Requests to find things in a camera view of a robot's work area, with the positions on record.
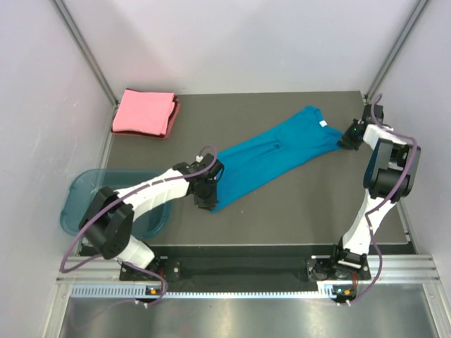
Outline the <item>blue t shirt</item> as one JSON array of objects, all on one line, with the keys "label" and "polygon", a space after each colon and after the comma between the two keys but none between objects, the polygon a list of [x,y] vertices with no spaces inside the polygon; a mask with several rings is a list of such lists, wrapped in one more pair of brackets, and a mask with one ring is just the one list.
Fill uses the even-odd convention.
[{"label": "blue t shirt", "polygon": [[306,106],[286,121],[218,154],[224,165],[217,185],[217,213],[288,171],[340,147],[343,133],[319,108]]}]

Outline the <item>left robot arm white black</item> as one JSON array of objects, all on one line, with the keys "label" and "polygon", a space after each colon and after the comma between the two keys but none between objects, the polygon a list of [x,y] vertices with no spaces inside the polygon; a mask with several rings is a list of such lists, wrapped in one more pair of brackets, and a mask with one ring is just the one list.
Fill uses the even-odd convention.
[{"label": "left robot arm white black", "polygon": [[131,187],[102,187],[83,215],[79,229],[87,228],[84,237],[102,258],[130,263],[144,279],[152,279],[158,275],[160,263],[148,245],[132,235],[133,223],[153,209],[189,195],[198,208],[215,209],[217,177],[223,170],[222,162],[207,154]]}]

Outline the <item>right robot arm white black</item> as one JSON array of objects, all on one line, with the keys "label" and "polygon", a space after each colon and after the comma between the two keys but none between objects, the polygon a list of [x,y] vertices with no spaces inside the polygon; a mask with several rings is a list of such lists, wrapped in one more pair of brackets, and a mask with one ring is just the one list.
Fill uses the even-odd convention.
[{"label": "right robot arm white black", "polygon": [[326,258],[307,260],[307,275],[314,281],[369,280],[367,257],[376,248],[375,234],[393,207],[414,186],[421,147],[413,137],[396,133],[384,124],[382,105],[367,104],[339,141],[340,147],[357,150],[367,144],[371,158],[364,173],[364,200],[350,229]]}]

